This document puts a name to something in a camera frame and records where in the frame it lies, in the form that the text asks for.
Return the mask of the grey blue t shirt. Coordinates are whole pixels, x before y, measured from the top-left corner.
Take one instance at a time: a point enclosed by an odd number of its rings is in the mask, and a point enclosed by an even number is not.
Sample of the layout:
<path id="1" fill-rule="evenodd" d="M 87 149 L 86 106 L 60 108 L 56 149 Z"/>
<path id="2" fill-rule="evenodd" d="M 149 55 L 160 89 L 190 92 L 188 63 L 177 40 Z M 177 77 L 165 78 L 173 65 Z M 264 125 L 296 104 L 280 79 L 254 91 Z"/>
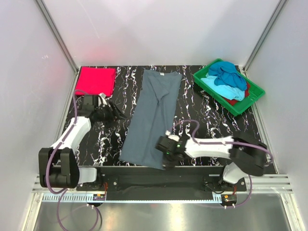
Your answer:
<path id="1" fill-rule="evenodd" d="M 172 128 L 182 74 L 145 70 L 142 88 L 119 159 L 162 169 L 163 153 L 155 148 Z"/>

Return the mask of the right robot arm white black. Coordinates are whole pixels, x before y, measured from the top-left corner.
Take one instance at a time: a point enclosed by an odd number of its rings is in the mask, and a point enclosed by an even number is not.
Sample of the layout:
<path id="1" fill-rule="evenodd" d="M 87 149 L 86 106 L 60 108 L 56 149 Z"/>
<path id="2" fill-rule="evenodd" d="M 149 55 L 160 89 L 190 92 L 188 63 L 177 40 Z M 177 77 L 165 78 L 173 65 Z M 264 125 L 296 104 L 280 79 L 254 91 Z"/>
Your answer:
<path id="1" fill-rule="evenodd" d="M 264 175 L 269 154 L 265 144 L 249 137 L 227 136 L 219 139 L 198 139 L 166 134 L 155 148 L 163 153 L 163 167 L 173 167 L 185 158 L 218 157 L 230 160 L 218 179 L 219 187 L 229 191 L 245 176 Z"/>

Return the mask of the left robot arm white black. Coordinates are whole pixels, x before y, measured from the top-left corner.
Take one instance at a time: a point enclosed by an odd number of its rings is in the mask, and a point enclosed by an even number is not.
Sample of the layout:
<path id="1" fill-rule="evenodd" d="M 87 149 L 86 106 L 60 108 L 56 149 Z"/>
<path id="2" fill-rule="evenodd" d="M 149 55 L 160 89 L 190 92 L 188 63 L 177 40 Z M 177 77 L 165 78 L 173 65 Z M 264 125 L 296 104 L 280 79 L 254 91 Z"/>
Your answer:
<path id="1" fill-rule="evenodd" d="M 79 167 L 75 153 L 94 124 L 111 125 L 126 119 L 103 93 L 84 95 L 80 106 L 74 96 L 73 107 L 74 117 L 61 137 L 50 147 L 41 148 L 38 153 L 40 185 L 53 194 L 60 194 L 84 183 L 95 191 L 103 187 L 104 179 L 98 175 L 98 170 L 94 167 Z"/>

